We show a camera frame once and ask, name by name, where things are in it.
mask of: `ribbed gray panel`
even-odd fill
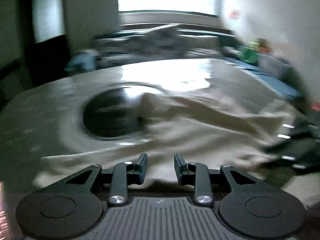
[[[242,240],[246,238],[229,232],[211,209],[196,207],[185,197],[162,199],[136,197],[130,205],[110,208],[96,227],[76,239]]]

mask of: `triangular cutout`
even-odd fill
[[[230,171],[232,177],[235,179],[238,185],[245,185],[245,184],[255,184],[256,182],[248,177],[242,175],[237,171]]]
[[[89,178],[90,174],[92,171],[86,171],[84,173],[81,173],[80,175],[68,180],[66,183],[67,184],[78,184],[78,185],[82,185],[84,184],[87,179]]]

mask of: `red object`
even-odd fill
[[[317,103],[317,102],[313,103],[312,110],[313,111],[320,111],[320,103]]]

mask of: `cloth fold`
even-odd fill
[[[187,162],[204,163],[210,169],[230,164],[255,171],[273,160],[263,153],[265,146],[283,140],[278,131],[283,123],[292,124],[299,114],[288,103],[276,99],[259,114],[250,113],[219,89],[196,90],[181,96],[146,93],[141,98],[140,116],[152,140],[143,144],[121,144],[111,149],[74,155],[42,158],[42,171],[34,183],[45,187],[93,163],[104,169],[148,154],[146,188],[156,180],[175,183],[173,156],[182,154]]]

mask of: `blue bedding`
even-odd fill
[[[241,69],[249,71],[251,74],[254,74],[257,78],[263,80],[265,83],[267,83],[270,87],[272,87],[274,90],[276,90],[279,94],[281,94],[287,101],[291,101],[294,98],[300,98],[302,97],[302,94],[285,84],[284,82],[280,81],[279,79],[271,76],[270,74],[264,72],[260,68],[256,66],[252,66],[250,64],[247,64],[245,62],[242,62],[240,60],[236,60],[234,58],[226,58],[227,61],[237,64],[237,66]]]

